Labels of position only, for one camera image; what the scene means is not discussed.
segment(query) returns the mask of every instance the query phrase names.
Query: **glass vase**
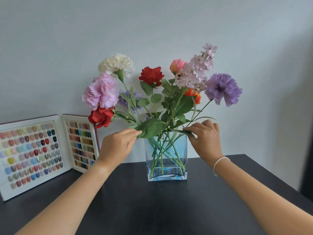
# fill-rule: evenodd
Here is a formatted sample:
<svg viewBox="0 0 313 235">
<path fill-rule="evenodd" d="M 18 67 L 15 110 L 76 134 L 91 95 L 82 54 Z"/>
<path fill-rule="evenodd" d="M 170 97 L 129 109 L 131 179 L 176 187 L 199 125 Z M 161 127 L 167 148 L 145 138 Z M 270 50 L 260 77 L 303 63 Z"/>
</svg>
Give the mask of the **glass vase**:
<svg viewBox="0 0 313 235">
<path fill-rule="evenodd" d="M 145 139 L 148 181 L 187 179 L 187 137 L 164 132 Z"/>
</svg>

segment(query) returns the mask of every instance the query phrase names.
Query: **black table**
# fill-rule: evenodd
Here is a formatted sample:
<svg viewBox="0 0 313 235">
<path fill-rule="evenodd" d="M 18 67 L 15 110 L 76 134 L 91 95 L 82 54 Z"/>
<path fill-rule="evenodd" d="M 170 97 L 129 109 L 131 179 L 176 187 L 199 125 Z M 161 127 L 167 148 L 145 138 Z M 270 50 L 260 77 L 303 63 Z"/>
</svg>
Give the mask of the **black table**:
<svg viewBox="0 0 313 235">
<path fill-rule="evenodd" d="M 313 203 L 246 155 L 229 156 L 254 178 L 313 215 Z M 17 232 L 81 176 L 70 170 L 0 202 L 0 234 Z M 76 234 L 265 234 L 244 203 L 200 158 L 187 181 L 148 182 L 146 163 L 121 164 L 87 210 Z"/>
</svg>

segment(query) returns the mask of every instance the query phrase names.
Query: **nail polish color chart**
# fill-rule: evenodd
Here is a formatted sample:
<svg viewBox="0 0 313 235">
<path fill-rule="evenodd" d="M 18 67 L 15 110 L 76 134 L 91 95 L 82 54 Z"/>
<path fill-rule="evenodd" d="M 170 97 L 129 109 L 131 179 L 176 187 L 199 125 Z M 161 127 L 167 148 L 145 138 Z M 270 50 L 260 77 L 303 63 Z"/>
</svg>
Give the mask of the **nail polish color chart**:
<svg viewBox="0 0 313 235">
<path fill-rule="evenodd" d="M 60 146 L 58 132 L 63 133 L 62 129 L 54 120 L 42 122 L 55 117 L 59 116 L 9 123 L 19 126 L 0 130 L 0 189 L 4 200 L 70 169 Z"/>
<path fill-rule="evenodd" d="M 95 137 L 94 126 L 85 121 L 65 119 L 68 133 L 68 143 L 76 168 L 84 172 L 98 158 L 98 145 Z"/>
</svg>

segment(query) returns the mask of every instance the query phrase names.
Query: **finger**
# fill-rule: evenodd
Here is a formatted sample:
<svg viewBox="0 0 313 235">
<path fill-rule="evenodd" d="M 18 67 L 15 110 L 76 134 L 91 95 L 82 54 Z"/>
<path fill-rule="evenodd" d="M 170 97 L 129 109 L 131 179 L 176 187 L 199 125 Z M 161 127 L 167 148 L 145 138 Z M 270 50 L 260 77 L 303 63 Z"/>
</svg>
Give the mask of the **finger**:
<svg viewBox="0 0 313 235">
<path fill-rule="evenodd" d="M 132 131 L 136 131 L 135 129 L 133 129 L 133 128 L 127 128 L 127 129 L 124 129 L 124 130 L 122 130 L 122 131 L 119 131 L 118 132 L 118 134 L 127 134 L 127 133 L 129 133 L 129 132 L 132 132 Z"/>
<path fill-rule="evenodd" d="M 188 135 L 188 138 L 191 144 L 194 144 L 196 142 L 196 137 L 194 135 Z"/>
<path fill-rule="evenodd" d="M 124 137 L 125 137 L 127 142 L 130 142 L 133 138 L 137 137 L 141 133 L 142 133 L 141 130 L 139 130 L 139 131 L 135 130 L 135 131 L 131 131 L 131 132 L 125 134 Z"/>
<path fill-rule="evenodd" d="M 127 144 L 127 149 L 129 150 L 129 152 L 132 150 L 135 142 L 137 140 L 137 137 L 133 138 L 131 141 L 129 141 L 129 143 Z"/>
<path fill-rule="evenodd" d="M 205 120 L 202 122 L 202 124 L 205 125 L 206 127 L 210 128 L 210 129 L 215 129 L 211 120 Z"/>
<path fill-rule="evenodd" d="M 198 127 L 198 128 L 201 128 L 201 129 L 207 129 L 207 127 L 203 124 L 200 124 L 200 123 L 194 123 L 192 126 L 195 126 L 195 127 Z"/>
<path fill-rule="evenodd" d="M 189 126 L 189 127 L 183 128 L 183 130 L 190 131 L 190 132 L 194 133 L 195 135 L 199 135 L 203 129 L 200 129 L 200 128 L 195 127 L 195 126 Z"/>
<path fill-rule="evenodd" d="M 219 133 L 219 124 L 214 123 L 213 125 L 214 125 L 215 130 Z"/>
</svg>

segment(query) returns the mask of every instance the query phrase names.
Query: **pink carnation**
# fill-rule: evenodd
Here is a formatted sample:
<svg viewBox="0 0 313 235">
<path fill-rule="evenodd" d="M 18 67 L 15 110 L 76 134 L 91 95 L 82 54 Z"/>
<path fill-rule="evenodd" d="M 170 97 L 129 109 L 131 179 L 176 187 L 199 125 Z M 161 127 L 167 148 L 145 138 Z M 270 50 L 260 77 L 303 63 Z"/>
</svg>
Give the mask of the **pink carnation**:
<svg viewBox="0 0 313 235">
<path fill-rule="evenodd" d="M 178 74 L 179 71 L 184 68 L 185 63 L 187 62 L 182 61 L 181 59 L 175 59 L 170 65 L 170 71 L 172 72 L 172 74 Z"/>
<path fill-rule="evenodd" d="M 118 102 L 119 91 L 115 88 L 115 79 L 101 73 L 95 78 L 91 85 L 86 87 L 82 101 L 88 105 L 91 110 L 96 110 L 100 105 L 101 108 L 110 108 Z"/>
</svg>

